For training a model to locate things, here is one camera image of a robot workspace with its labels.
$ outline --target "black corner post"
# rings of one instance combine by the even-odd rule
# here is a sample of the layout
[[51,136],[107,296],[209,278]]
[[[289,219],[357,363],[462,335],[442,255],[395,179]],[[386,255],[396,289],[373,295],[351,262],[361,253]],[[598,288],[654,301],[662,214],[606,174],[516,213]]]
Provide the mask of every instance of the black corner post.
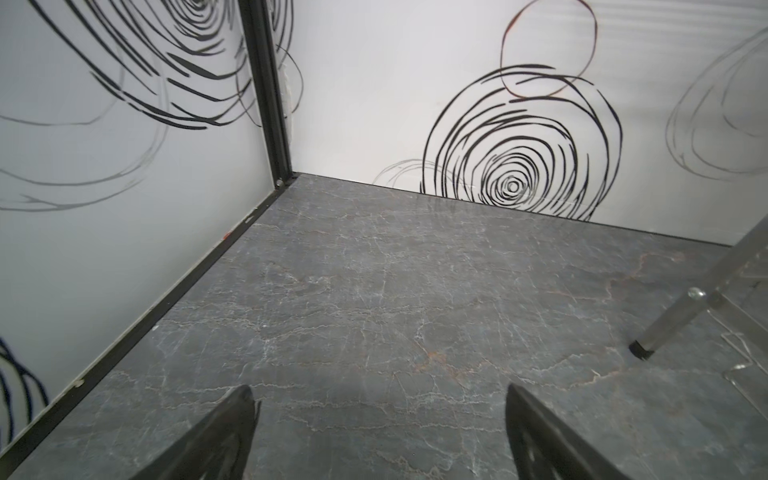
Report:
[[290,183],[293,179],[293,168],[290,163],[288,134],[280,97],[280,81],[277,77],[267,1],[239,0],[238,3],[250,68],[253,72],[253,86],[256,88],[256,98],[259,102],[266,152],[270,156],[273,179],[279,185],[280,181],[283,184]]

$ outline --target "marble surface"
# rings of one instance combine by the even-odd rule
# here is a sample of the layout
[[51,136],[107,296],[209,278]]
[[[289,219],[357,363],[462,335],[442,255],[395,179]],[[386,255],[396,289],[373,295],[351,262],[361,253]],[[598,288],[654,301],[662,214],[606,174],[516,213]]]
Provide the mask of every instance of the marble surface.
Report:
[[243,383],[247,478],[516,478],[510,382],[637,480],[768,478],[715,322],[627,350],[723,252],[302,175],[13,478],[127,478]]

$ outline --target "black rubber foot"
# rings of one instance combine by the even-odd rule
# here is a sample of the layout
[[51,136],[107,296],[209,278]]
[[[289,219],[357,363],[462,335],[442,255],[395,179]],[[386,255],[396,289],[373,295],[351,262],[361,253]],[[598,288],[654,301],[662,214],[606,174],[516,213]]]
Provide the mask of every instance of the black rubber foot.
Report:
[[653,350],[644,349],[643,346],[637,342],[637,340],[630,343],[629,351],[632,352],[632,355],[636,356],[640,360],[648,360],[650,356],[654,354]]

